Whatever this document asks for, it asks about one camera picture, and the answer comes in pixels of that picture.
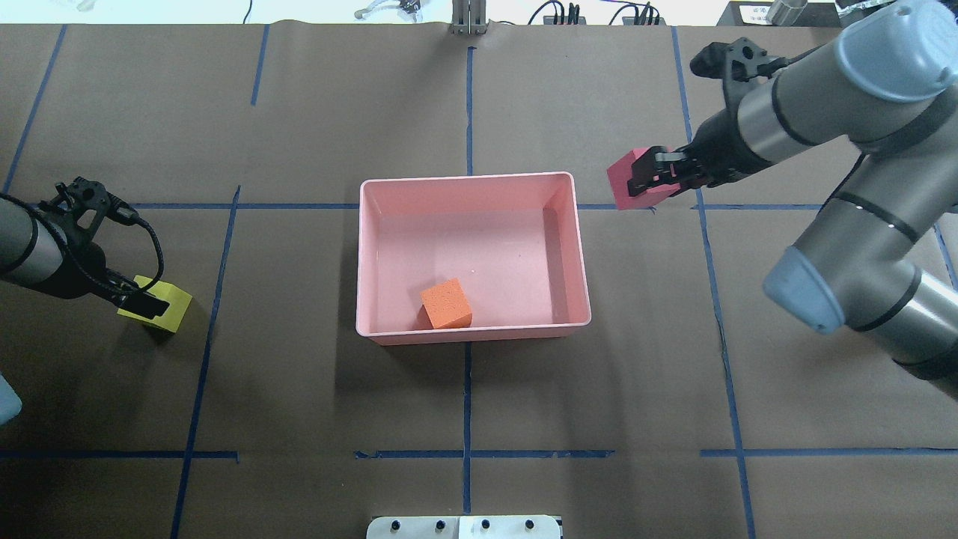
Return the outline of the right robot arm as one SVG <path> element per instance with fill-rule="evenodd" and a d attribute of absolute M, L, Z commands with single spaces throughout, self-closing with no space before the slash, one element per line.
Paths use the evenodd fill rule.
<path fill-rule="evenodd" d="M 894 1 L 795 57 L 749 38 L 690 61 L 723 106 L 684 146 L 631 150 L 608 168 L 620 210 L 747 180 L 839 138 L 858 156 L 763 292 L 815 332 L 882 346 L 904 372 L 956 393 L 956 291 L 908 259 L 956 212 L 956 20 Z"/>

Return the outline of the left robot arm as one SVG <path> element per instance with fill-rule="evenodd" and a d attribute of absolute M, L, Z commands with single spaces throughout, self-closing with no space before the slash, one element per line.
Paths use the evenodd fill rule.
<path fill-rule="evenodd" d="M 165 315 L 170 303 L 151 291 L 165 269 L 153 226 L 99 182 L 79 183 L 59 183 L 54 198 L 35 205 L 2 194 L 2 280 L 65 300 L 93 294 L 148 320 Z M 104 219 L 138 226 L 150 235 L 157 271 L 147 284 L 138 285 L 107 266 L 105 252 L 94 241 Z"/>

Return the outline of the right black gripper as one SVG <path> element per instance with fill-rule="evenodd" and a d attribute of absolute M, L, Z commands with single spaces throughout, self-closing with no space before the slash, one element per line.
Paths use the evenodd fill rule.
<path fill-rule="evenodd" d="M 698 127 L 692 142 L 680 151 L 641 150 L 627 167 L 627 195 L 677 197 L 701 187 L 744 180 L 771 167 L 745 143 L 731 112 L 715 113 Z"/>

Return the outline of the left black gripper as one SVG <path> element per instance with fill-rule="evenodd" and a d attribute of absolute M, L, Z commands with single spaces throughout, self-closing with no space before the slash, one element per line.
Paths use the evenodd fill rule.
<path fill-rule="evenodd" d="M 98 296 L 111 304 L 120 304 L 118 314 L 131 315 L 153 321 L 170 310 L 170 301 L 157 296 L 153 287 L 162 277 L 162 271 L 144 285 L 106 266 L 106 255 L 89 235 L 59 233 L 64 248 L 63 263 L 57 278 L 57 297 L 76 299 L 87 294 Z"/>

